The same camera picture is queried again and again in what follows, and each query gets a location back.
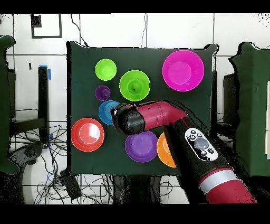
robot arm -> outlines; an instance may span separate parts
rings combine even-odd
[[[209,203],[256,203],[218,148],[181,108],[167,101],[120,104],[111,115],[115,129],[127,135],[164,126],[177,168],[192,176]]]

plastic bowl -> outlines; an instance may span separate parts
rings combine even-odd
[[[109,81],[116,75],[116,65],[110,59],[102,59],[95,65],[95,74],[103,81]]]
[[[107,125],[112,125],[112,116],[111,109],[116,108],[119,105],[119,102],[114,100],[108,100],[103,102],[99,106],[99,118]]]
[[[165,165],[169,167],[176,168],[175,163],[170,154],[170,149],[168,147],[164,133],[162,133],[158,138],[157,152],[158,152],[158,157],[160,158],[162,163],[164,163]]]
[[[142,71],[131,70],[122,76],[119,88],[125,99],[139,101],[148,95],[150,91],[150,80]]]
[[[83,152],[97,150],[103,143],[104,129],[93,118],[82,118],[71,128],[71,142]]]
[[[127,155],[139,163],[147,163],[157,155],[157,137],[147,131],[136,135],[129,135],[125,143]]]
[[[111,91],[107,86],[98,86],[95,90],[95,96],[100,101],[105,101],[110,98]]]
[[[170,88],[176,91],[190,91],[202,81],[204,63],[192,51],[175,51],[165,59],[162,75]]]

floor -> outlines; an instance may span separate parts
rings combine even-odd
[[[228,58],[235,55],[238,45],[244,41],[253,42],[259,48],[270,45],[269,14],[61,14],[62,33],[59,29],[58,14],[41,14],[42,27],[34,28],[35,36],[58,36],[61,38],[32,38],[30,15],[0,15],[0,35],[10,35],[16,44],[7,50],[8,67],[15,69],[16,109],[37,108],[37,68],[46,65],[51,69],[49,80],[49,113],[50,131],[55,137],[66,129],[66,41],[85,42],[88,46],[135,46],[148,48],[203,48],[214,43],[219,45],[217,52],[216,71],[218,72],[218,112],[223,112],[223,76],[233,73],[233,67]],[[35,110],[18,111],[16,119],[31,119],[37,117]],[[58,138],[60,145],[66,145],[66,134]],[[17,136],[12,139],[11,150],[24,145],[25,140]],[[52,171],[52,158],[48,149],[43,149],[42,156],[48,171]],[[65,151],[55,158],[59,171],[66,168]],[[39,198],[38,192],[48,185],[50,178],[41,157],[36,164],[27,166],[23,178],[25,202],[33,204]],[[103,182],[99,175],[80,175],[77,177],[82,192],[85,195],[106,193],[100,184]],[[175,177],[164,176],[160,187],[162,203],[188,203],[183,190]],[[108,198],[96,199],[107,203]],[[82,196],[71,201],[70,198],[49,200],[48,204],[89,204],[93,200]]]

blue bowl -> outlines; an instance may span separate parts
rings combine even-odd
[[[107,125],[112,125],[111,109],[116,108],[120,103],[114,100],[103,102],[99,107],[99,118]]]

control panel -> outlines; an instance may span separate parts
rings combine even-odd
[[[185,139],[200,160],[214,161],[217,159],[217,151],[206,136],[198,129],[189,128],[185,132]]]

